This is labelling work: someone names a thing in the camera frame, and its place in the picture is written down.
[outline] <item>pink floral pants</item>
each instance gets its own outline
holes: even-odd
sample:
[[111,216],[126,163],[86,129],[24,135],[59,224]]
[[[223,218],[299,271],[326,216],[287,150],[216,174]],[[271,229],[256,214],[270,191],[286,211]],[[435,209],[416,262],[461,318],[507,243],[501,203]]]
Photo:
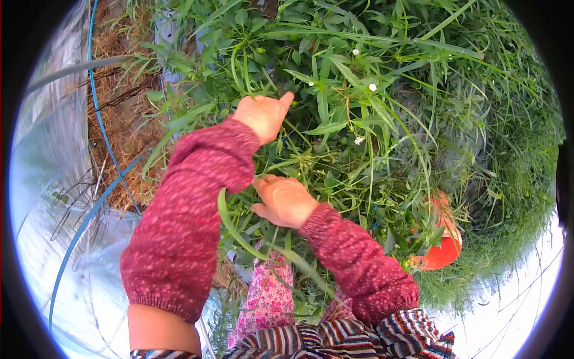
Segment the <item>pink floral pants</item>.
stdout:
[[[283,255],[272,250],[270,255],[279,263],[284,263]],[[283,285],[275,274],[287,284],[293,286],[293,271],[290,264],[277,265],[265,262],[260,265],[259,259],[254,260],[253,281],[247,292],[247,300],[243,305],[243,311],[239,314],[235,330],[227,340],[229,348],[233,348],[241,339],[257,330],[266,330],[285,325],[295,325],[295,318],[287,315],[294,312],[293,293],[291,289]],[[345,296],[339,287],[335,288],[335,294],[345,303],[342,306],[333,301],[327,307],[321,321],[333,319],[356,319],[349,308],[352,299]]]

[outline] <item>right hand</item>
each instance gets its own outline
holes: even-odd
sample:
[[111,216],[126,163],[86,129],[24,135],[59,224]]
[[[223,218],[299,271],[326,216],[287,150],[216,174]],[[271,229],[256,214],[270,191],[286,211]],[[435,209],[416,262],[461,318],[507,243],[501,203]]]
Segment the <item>right hand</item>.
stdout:
[[245,96],[237,105],[233,119],[251,127],[259,137],[260,145],[268,144],[277,137],[294,98],[294,93],[290,91],[279,100],[265,96]]
[[263,175],[253,180],[253,187],[263,203],[251,210],[274,225],[299,229],[317,208],[319,202],[295,178]]

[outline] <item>green weeds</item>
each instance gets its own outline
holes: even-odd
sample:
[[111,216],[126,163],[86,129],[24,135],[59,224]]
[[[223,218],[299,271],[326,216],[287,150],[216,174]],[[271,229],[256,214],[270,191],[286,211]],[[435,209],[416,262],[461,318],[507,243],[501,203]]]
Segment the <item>green weeds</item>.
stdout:
[[[145,61],[157,58],[183,79],[166,101],[149,94],[172,120],[146,168],[172,133],[220,123],[245,95],[293,91],[277,140],[255,154],[256,173],[298,178],[369,230],[414,273],[421,303],[439,310],[471,308],[476,284],[502,279],[548,225],[563,137],[557,102],[498,1],[289,0],[272,16],[241,0],[169,9],[178,46],[144,44],[154,52]],[[201,54],[179,50],[198,36]],[[410,257],[440,245],[425,204],[437,190],[449,197],[463,251],[444,269],[417,273]],[[306,240],[253,216],[257,201],[253,188],[220,194],[220,247],[246,267],[275,247],[305,261],[293,315],[309,322],[333,300],[333,277]]]

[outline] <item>orange pot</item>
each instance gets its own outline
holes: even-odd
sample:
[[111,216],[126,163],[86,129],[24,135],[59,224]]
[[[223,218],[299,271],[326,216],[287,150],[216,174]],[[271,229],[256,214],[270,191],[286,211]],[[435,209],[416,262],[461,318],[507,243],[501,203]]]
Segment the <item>orange pot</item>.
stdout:
[[439,191],[439,197],[432,197],[431,203],[433,208],[439,212],[439,219],[436,224],[439,227],[444,226],[444,233],[440,247],[431,247],[427,254],[416,257],[416,262],[422,260],[419,267],[423,271],[434,271],[454,262],[463,246],[462,236],[451,216],[447,196]]

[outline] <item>blue pipe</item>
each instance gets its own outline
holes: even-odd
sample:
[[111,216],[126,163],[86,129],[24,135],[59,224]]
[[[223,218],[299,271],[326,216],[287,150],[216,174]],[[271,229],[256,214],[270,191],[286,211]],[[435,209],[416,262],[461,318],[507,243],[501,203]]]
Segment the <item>blue pipe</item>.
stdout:
[[54,290],[52,291],[52,298],[50,299],[50,314],[48,316],[48,329],[50,331],[52,331],[52,317],[54,314],[54,304],[56,303],[56,294],[58,293],[58,287],[60,286],[62,275],[64,274],[64,270],[66,269],[66,265],[68,264],[68,260],[70,258],[70,255],[72,254],[72,251],[76,247],[77,242],[80,240],[82,233],[84,233],[84,231],[88,227],[90,220],[96,215],[100,207],[104,204],[108,195],[115,188],[115,186],[118,185],[118,183],[122,179],[122,176],[128,173],[128,171],[131,170],[132,167],[135,166],[135,164],[138,163],[140,159],[142,159],[142,157],[143,155],[136,158],[129,166],[127,166],[126,169],[123,170],[123,172],[120,172],[120,175],[110,184],[110,186],[104,191],[102,196],[100,196],[100,198],[96,201],[90,212],[88,212],[88,214],[82,221],[82,224],[80,224],[80,227],[78,227],[76,234],[72,238],[72,242],[70,242],[68,250],[66,251],[64,258],[62,259],[62,264],[60,264],[60,270],[58,271],[58,275],[56,276],[56,282],[54,283]]
[[[92,19],[90,21],[90,32],[88,34],[88,61],[92,60],[92,33],[94,31],[94,18],[96,16],[96,7],[98,5],[98,0],[94,1],[94,8],[92,10]],[[106,130],[104,129],[104,124],[102,122],[102,114],[100,113],[99,105],[98,105],[98,97],[96,96],[96,86],[94,85],[94,69],[90,68],[90,86],[92,88],[92,98],[94,99],[94,107],[96,108],[96,116],[98,117],[98,123],[100,124],[100,129],[102,130],[102,136],[104,137],[104,141],[106,142],[106,146],[108,147],[108,151],[110,152],[110,158],[114,162],[115,169],[118,170],[119,178],[123,182],[124,187],[126,187],[127,194],[130,196],[131,202],[134,204],[135,210],[141,217],[142,213],[140,212],[138,205],[135,203],[134,198],[131,195],[130,189],[127,187],[126,181],[123,179],[122,171],[119,169],[118,162],[115,160],[115,156],[111,151],[110,142],[106,135]]]

